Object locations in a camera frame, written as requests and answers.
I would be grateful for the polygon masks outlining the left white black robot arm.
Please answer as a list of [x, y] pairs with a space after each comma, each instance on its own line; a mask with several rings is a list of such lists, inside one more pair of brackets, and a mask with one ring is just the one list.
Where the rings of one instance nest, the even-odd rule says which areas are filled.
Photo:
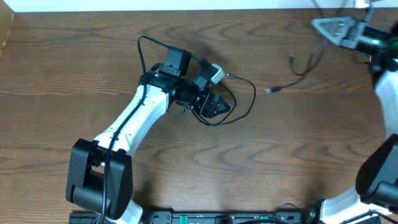
[[143, 209], [132, 200], [132, 158], [151, 126], [172, 103], [206, 118], [229, 105], [211, 92], [225, 76], [221, 66], [169, 47], [164, 62], [144, 70], [132, 101], [115, 122], [92, 141], [73, 145], [66, 200], [95, 212], [91, 223], [139, 223]]

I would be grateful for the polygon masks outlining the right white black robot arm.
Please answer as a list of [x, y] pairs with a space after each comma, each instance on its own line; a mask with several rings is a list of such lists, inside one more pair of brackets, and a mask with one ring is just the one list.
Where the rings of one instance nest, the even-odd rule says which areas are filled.
[[371, 27], [368, 19], [326, 17], [313, 28], [332, 44], [370, 58], [368, 72], [384, 126], [384, 142], [359, 168], [354, 187], [321, 200], [309, 223], [380, 223], [397, 213], [397, 28]]

